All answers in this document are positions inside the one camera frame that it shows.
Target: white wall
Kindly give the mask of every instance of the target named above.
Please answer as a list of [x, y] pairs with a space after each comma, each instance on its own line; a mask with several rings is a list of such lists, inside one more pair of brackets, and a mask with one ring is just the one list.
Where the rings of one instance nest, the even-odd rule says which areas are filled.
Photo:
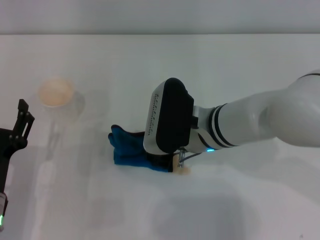
[[0, 0], [0, 34], [320, 33], [318, 0]]

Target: black stripe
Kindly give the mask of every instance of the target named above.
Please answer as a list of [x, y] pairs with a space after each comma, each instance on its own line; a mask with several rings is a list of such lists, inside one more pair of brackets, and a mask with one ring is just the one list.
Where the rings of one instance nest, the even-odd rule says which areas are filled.
[[205, 145], [208, 149], [213, 149], [213, 150], [217, 150], [215, 148], [213, 148], [212, 146], [209, 146], [208, 143], [206, 143], [206, 141], [204, 140], [204, 138], [198, 133], [198, 137], [200, 139], [200, 141], [202, 142], [203, 145]]
[[320, 76], [320, 73], [309, 73], [309, 74], [306, 74], [306, 75], [304, 75], [304, 76], [302, 76], [302, 77], [299, 77], [298, 79], [301, 79], [301, 78], [304, 78], [304, 77], [306, 77], [306, 76]]
[[236, 145], [231, 144], [230, 142], [228, 142], [228, 141], [224, 138], [224, 136], [222, 136], [222, 133], [221, 133], [220, 128], [219, 128], [218, 117], [219, 117], [220, 110], [223, 108], [224, 105], [220, 106], [220, 107], [218, 108], [218, 110], [216, 111], [215, 115], [214, 115], [214, 127], [215, 127], [215, 131], [216, 131], [216, 134], [218, 134], [219, 138], [220, 138], [225, 144], [228, 144], [228, 145], [230, 145], [230, 146], [232, 146], [232, 147], [236, 147]]
[[210, 136], [213, 138], [213, 140], [216, 142], [216, 144], [218, 144], [220, 147], [222, 147], [222, 148], [228, 148], [228, 146], [223, 145], [223, 144], [218, 140], [218, 138], [216, 137], [215, 132], [214, 132], [214, 130], [213, 130], [213, 128], [212, 128], [212, 116], [214, 115], [214, 112], [215, 112], [216, 109], [217, 109], [217, 108], [212, 109], [212, 111], [210, 112], [210, 115], [209, 115], [209, 123], [208, 123], [208, 125], [209, 125]]

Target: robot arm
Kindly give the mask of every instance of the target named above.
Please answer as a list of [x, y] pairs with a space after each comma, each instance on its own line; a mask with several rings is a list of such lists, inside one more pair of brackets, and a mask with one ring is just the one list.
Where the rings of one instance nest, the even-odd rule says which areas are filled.
[[255, 94], [213, 108], [194, 100], [176, 78], [152, 94], [144, 136], [151, 154], [231, 148], [278, 137], [302, 147], [320, 147], [320, 70], [288, 88]]

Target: white backdrop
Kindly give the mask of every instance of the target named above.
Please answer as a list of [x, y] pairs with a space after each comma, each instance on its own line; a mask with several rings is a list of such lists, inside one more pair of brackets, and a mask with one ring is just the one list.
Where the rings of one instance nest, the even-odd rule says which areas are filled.
[[0, 0], [0, 34], [320, 33], [318, 0]]
[[[275, 139], [204, 153], [177, 176], [114, 165], [107, 137], [112, 124], [143, 130], [169, 77], [213, 107], [319, 66], [320, 35], [1, 36], [0, 127], [13, 127], [19, 98], [36, 120], [11, 158], [0, 239], [319, 239], [319, 149]], [[65, 129], [35, 95], [50, 76], [72, 79], [85, 99]]]

